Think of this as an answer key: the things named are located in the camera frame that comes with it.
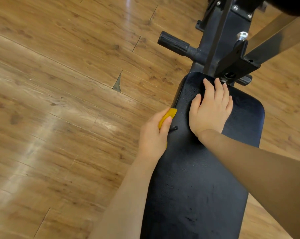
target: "person's left arm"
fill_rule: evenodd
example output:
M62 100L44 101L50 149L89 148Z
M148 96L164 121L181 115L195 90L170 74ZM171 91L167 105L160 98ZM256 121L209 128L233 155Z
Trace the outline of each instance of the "person's left arm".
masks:
M172 118L165 119L160 130L158 124L168 110L156 113L141 128L137 157L89 239L140 238L148 186L166 149Z

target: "black pad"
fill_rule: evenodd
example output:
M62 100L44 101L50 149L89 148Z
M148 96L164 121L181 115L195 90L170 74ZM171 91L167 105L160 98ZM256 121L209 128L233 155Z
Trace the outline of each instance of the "black pad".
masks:
M238 238L247 190L191 132L188 113L202 81L214 78L200 72L184 77L172 107L178 130L170 132L168 147L152 175L142 222L141 238ZM252 96L229 87L232 114L223 134L258 147L264 108Z

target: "hand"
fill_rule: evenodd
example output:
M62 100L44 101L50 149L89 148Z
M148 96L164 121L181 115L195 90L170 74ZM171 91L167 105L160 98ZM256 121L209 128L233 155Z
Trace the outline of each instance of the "hand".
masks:
M204 79L203 83L205 95L202 104L201 95L197 94L192 100L189 114L191 131L198 138L203 131L208 129L221 133L233 108L232 96L229 94L227 85L222 85L219 78L215 79L215 91L207 79Z
M167 137L172 122L172 117L164 120L159 131L158 124L169 108L152 116L141 128L139 151L137 158L150 159L158 162L167 148Z

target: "person's right arm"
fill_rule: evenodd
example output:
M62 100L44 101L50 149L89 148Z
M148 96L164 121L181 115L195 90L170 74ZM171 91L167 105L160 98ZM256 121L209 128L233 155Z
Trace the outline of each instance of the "person's right arm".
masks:
M218 79L204 80L205 96L192 101L190 128L215 157L294 238L300 238L300 161L243 144L221 134L232 98Z

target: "forearm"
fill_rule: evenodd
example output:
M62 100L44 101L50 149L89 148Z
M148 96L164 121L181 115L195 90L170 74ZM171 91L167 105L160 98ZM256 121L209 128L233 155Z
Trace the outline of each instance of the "forearm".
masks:
M102 221L89 239L139 239L149 182L156 161L136 158Z
M199 140L294 239L300 238L300 162L206 130Z

